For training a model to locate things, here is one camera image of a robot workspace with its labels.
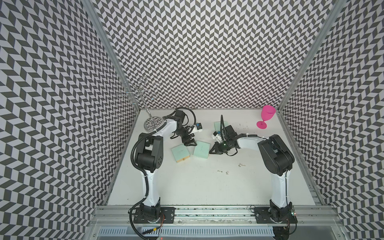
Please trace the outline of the mint green drawer jewelry box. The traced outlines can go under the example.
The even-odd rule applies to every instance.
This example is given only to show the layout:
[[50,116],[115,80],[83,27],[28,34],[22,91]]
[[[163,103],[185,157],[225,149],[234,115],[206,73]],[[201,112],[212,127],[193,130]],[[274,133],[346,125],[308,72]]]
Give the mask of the mint green drawer jewelry box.
[[221,122],[214,122],[214,129],[216,132],[221,130]]

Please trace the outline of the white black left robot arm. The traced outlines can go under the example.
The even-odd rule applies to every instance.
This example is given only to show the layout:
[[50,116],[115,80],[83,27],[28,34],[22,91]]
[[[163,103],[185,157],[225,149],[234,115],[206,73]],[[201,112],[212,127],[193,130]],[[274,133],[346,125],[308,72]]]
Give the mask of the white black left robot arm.
[[170,214],[163,212],[155,180],[157,170],[164,161],[164,138],[180,137],[184,148],[197,146],[193,130],[198,123],[193,110],[176,108],[162,117],[160,123],[149,133],[141,133],[131,151],[131,164],[141,172],[144,193],[143,199],[133,207],[134,223],[157,223]]

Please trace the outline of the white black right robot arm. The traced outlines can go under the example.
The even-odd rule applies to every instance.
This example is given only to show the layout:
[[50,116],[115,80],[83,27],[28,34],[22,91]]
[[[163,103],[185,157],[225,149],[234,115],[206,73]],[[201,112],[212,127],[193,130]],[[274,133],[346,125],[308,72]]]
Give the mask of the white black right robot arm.
[[297,223],[294,206],[289,200],[289,177],[295,158],[279,135],[268,138],[256,134],[237,134],[231,125],[215,131],[216,140],[209,153],[228,154],[231,149],[259,151],[267,170],[272,174],[272,196],[267,221],[288,225]]

